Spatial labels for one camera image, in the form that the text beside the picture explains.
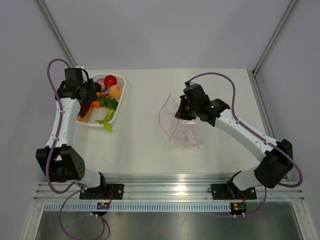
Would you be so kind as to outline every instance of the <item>red tomato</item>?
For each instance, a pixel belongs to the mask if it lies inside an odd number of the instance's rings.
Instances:
[[[117,79],[115,76],[112,76],[112,75],[108,75],[104,78],[104,85],[107,87],[107,88],[110,88],[111,86],[113,85],[116,85],[117,84]]]

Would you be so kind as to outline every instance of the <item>red wire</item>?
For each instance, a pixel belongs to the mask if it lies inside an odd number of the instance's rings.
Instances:
[[[247,194],[245,193],[243,197],[243,201],[241,203],[243,204],[246,200],[247,200]]]

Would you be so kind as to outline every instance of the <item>green vegetable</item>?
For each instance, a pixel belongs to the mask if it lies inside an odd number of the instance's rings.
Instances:
[[[95,122],[100,125],[103,125],[104,130],[112,132],[112,126],[109,122],[115,116],[115,113],[116,111],[110,108],[103,120],[95,120]]]
[[[104,96],[103,94],[101,94],[98,97],[98,100],[99,100],[101,106],[104,106],[108,109],[117,110],[119,103],[115,99],[110,99],[110,96]]]

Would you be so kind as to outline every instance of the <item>orange pepper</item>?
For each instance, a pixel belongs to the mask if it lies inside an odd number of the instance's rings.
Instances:
[[[97,92],[96,93],[96,96],[99,97],[101,95],[101,92]],[[92,106],[94,106],[95,108],[101,108],[100,106],[100,101],[93,101],[92,103]]]

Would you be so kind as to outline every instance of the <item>white basket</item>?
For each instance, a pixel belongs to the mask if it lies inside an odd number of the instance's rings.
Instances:
[[[118,107],[116,108],[116,111],[115,111],[115,114],[114,114],[113,118],[109,122],[112,126],[114,126],[114,124],[116,122],[116,119],[117,119],[117,116],[118,116],[118,112],[120,110],[122,99],[124,97],[125,88],[126,88],[126,80],[122,76],[115,75],[115,74],[108,74],[108,73],[106,73],[106,74],[96,74],[96,75],[91,76],[91,78],[95,82],[98,79],[104,79],[108,75],[115,76],[116,84],[119,85],[122,88],[122,94],[121,94],[121,97],[119,99]],[[101,94],[106,94],[108,92],[109,92],[109,89],[107,89],[107,91],[105,91],[105,92],[102,92]],[[100,127],[100,128],[102,128],[103,125],[96,123],[95,120],[104,119],[106,117],[106,115],[107,115],[108,110],[109,109],[104,107],[104,106],[99,107],[99,108],[94,107],[90,117],[88,117],[85,121],[78,121],[77,120],[76,122],[79,123],[79,124],[88,126],[88,127]]]

